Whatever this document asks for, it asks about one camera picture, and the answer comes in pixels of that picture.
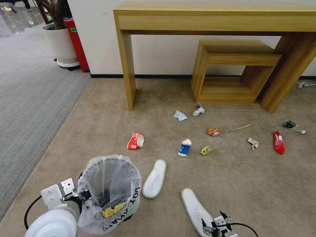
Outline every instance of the wooden cube shelf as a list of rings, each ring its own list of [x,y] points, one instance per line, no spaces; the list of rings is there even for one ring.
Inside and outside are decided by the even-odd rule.
[[[197,102],[253,103],[280,54],[260,40],[200,40],[191,87]],[[245,65],[240,77],[205,77],[209,65]]]

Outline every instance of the blue and white cup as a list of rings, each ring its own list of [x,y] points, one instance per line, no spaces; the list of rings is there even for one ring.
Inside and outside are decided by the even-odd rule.
[[[192,143],[191,143],[190,139],[186,139],[186,140],[182,141],[178,155],[179,156],[187,156],[191,145],[192,145]]]

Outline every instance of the white flower pot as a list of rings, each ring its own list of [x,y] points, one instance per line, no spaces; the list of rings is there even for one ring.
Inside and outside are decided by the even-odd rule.
[[[73,67],[79,65],[76,52],[73,48],[67,29],[49,30],[54,24],[43,26],[44,35],[53,50],[57,63],[61,67]]]

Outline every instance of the red trash bin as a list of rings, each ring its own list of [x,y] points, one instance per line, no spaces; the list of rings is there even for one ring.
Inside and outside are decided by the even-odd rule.
[[[77,28],[75,25],[75,22],[73,21],[73,18],[64,20],[64,24],[66,25],[73,47],[76,51],[77,58],[81,67],[82,72],[89,71],[89,65],[85,56],[85,52],[83,51],[80,38],[77,32]]]

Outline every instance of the wooden stick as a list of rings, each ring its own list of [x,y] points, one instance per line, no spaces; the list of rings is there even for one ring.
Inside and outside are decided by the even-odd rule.
[[[236,129],[234,129],[234,130],[229,130],[229,131],[230,131],[230,132],[235,132],[235,131],[237,131],[237,130],[240,130],[240,129],[243,129],[243,128],[246,128],[246,127],[250,127],[250,126],[252,126],[252,125],[253,125],[253,123],[250,123],[250,124],[247,124],[247,125],[245,125],[245,126],[236,128]]]

